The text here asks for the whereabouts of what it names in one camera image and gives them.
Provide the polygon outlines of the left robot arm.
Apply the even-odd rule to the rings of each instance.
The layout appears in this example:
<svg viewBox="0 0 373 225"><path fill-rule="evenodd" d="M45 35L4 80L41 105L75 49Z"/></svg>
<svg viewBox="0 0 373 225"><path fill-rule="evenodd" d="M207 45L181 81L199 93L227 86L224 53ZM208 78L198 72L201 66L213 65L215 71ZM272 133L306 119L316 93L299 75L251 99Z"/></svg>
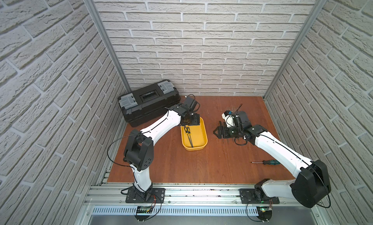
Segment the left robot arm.
<svg viewBox="0 0 373 225"><path fill-rule="evenodd" d="M123 160L129 163L134 176L135 189L149 195L152 191L149 167L154 158L155 144L171 129L181 125L196 126L200 103L189 95L183 102L171 106L157 121L142 130L132 130L124 150Z"/></svg>

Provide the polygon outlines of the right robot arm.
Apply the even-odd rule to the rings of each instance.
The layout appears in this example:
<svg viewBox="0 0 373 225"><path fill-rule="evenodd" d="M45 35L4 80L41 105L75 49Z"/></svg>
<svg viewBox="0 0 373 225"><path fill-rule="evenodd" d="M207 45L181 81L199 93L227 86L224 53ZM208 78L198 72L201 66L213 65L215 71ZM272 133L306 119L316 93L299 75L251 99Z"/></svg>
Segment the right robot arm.
<svg viewBox="0 0 373 225"><path fill-rule="evenodd" d="M252 125L246 112L225 111L224 122L213 131L219 139L242 138L246 143L264 150L284 166L293 180L264 179L255 185L253 196L258 202L276 197L297 200L306 208L312 208L331 193L329 173L321 160L313 161L275 138L261 125Z"/></svg>

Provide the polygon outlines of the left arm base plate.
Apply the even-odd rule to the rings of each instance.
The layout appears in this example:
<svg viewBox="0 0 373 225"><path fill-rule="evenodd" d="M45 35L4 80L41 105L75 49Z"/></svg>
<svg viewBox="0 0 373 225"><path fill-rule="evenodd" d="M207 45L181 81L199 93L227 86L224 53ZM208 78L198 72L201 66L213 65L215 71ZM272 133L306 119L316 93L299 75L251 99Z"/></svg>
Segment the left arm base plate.
<svg viewBox="0 0 373 225"><path fill-rule="evenodd" d="M165 188L151 188L146 192L141 192L136 187L128 189L125 202L128 204L156 203L162 204L165 198Z"/></svg>

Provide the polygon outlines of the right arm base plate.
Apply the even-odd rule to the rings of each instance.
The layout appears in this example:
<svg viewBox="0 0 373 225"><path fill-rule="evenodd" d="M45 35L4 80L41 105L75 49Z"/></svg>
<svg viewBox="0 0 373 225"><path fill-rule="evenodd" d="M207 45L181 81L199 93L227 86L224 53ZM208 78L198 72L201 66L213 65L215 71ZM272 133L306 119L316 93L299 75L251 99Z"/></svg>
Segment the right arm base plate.
<svg viewBox="0 0 373 225"><path fill-rule="evenodd" d="M278 197L267 197L259 189L239 189L242 204L280 204Z"/></svg>

